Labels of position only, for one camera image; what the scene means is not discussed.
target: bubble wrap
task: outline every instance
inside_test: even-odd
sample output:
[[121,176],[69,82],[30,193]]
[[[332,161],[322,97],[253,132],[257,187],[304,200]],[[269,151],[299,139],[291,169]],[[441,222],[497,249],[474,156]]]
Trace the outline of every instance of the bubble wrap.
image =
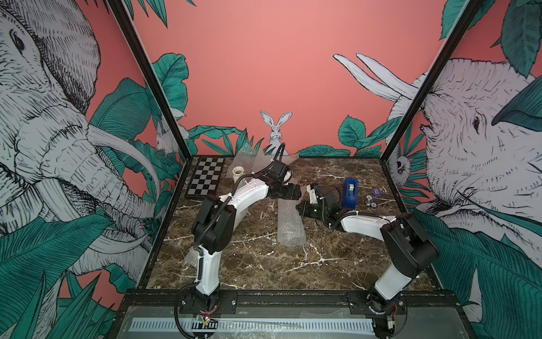
[[[298,182],[292,178],[290,183],[297,184]],[[307,241],[301,216],[295,209],[295,205],[298,203],[299,200],[279,199],[279,225],[276,238],[280,244],[300,246]]]

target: black cable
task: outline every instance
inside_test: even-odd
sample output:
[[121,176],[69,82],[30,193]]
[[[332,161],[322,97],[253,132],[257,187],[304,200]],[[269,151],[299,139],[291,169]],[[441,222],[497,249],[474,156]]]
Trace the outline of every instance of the black cable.
[[405,328],[405,324],[407,323],[407,319],[408,319],[407,297],[404,297],[404,300],[405,300],[405,321],[403,322],[403,326],[401,326],[401,328],[397,332],[393,331],[393,335],[391,336],[392,338],[395,337],[396,335],[398,335],[399,332],[401,332]]
[[277,157],[279,156],[279,152],[280,152],[279,161],[282,161],[282,155],[284,155],[284,149],[285,148],[286,148],[285,143],[280,144],[280,146],[276,149],[275,156],[273,157],[273,161],[275,161],[277,159]]
[[234,196],[235,195],[235,192],[237,192],[237,187],[239,186],[239,184],[241,183],[241,181],[245,178],[248,178],[248,177],[253,177],[254,174],[245,174],[245,175],[242,175],[239,177],[239,179],[237,179],[237,181],[235,182],[235,185],[234,187],[232,188],[231,190],[231,195]]
[[183,330],[183,327],[180,325],[180,321],[179,321],[179,299],[180,299],[180,295],[182,294],[182,292],[186,289],[190,289],[192,287],[196,287],[198,283],[195,283],[195,284],[192,284],[192,285],[188,285],[188,286],[185,286],[183,287],[182,289],[179,290],[179,293],[177,293],[177,297],[175,298],[175,304],[173,305],[173,319],[175,319],[175,325],[177,326],[177,329],[179,330],[179,332],[185,337],[185,338],[188,338],[188,339],[198,339],[197,336],[192,336],[188,333],[186,333],[184,330]]

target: pink wall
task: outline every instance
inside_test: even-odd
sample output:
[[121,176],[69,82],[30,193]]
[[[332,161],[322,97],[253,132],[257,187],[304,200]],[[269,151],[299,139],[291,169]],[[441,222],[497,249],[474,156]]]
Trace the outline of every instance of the pink wall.
[[[151,62],[165,53],[186,57],[189,100],[180,124],[247,128],[259,140],[270,134],[260,110],[275,122],[293,112],[281,128],[292,153],[314,144],[344,148],[337,132],[347,115],[363,121],[367,133],[382,125],[393,103],[362,88],[332,55],[354,61],[363,53],[412,82],[441,47],[445,2],[241,0],[194,7],[165,0],[168,27],[150,8],[149,17],[135,1],[133,8]],[[199,153],[212,153],[200,139],[196,144]]]

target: marble tabletop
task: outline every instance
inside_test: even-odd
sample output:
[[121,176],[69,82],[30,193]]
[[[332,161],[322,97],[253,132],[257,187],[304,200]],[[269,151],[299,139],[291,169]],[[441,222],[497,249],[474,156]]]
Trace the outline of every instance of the marble tabletop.
[[[218,195],[233,186],[227,178],[232,158],[225,159]],[[192,161],[190,180],[197,158]],[[359,181],[358,209],[379,215],[400,213],[388,182],[376,159],[300,158],[291,163],[292,176],[300,185],[313,182],[341,188],[345,178]],[[377,208],[365,205],[371,189],[380,188]],[[191,228],[201,202],[187,200],[184,190],[147,288],[179,289],[194,281],[196,270],[184,258],[193,245]],[[383,242],[367,236],[330,232],[314,219],[302,218],[307,242],[289,247],[277,242],[278,201],[264,199],[253,204],[235,230],[222,253],[220,282],[222,289],[251,290],[355,290],[368,289],[391,264]],[[422,273],[409,290],[432,290],[428,276]]]

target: elephant illustration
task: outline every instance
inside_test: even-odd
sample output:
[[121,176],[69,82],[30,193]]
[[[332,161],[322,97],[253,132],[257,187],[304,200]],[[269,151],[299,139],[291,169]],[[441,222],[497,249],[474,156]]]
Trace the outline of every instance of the elephant illustration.
[[[1,0],[0,52],[0,236],[38,217],[68,222],[101,207],[116,229],[68,270],[117,264],[137,281],[152,247],[140,219],[155,217],[156,204],[130,191],[102,148],[136,159],[155,187],[160,181],[140,151],[86,119],[100,63],[89,22],[73,0]],[[55,286],[46,300],[56,303]],[[41,313],[38,329],[51,324],[56,306],[44,303]]]
[[[388,120],[404,116],[427,74],[407,84],[378,61],[363,54],[357,57],[382,82],[344,56],[334,56],[364,88],[395,102]],[[533,75],[518,74],[508,62],[447,62],[421,107],[429,122],[421,126],[427,138],[426,172],[436,199],[417,209],[440,217],[449,227],[482,231],[495,240],[506,235],[542,267],[538,234],[489,215],[464,198],[501,213],[542,220],[542,210],[537,208],[542,193],[540,134],[510,123],[491,124],[534,80]],[[410,175],[406,162],[397,151],[390,157],[390,171],[398,187]],[[479,222],[480,218],[488,220]]]

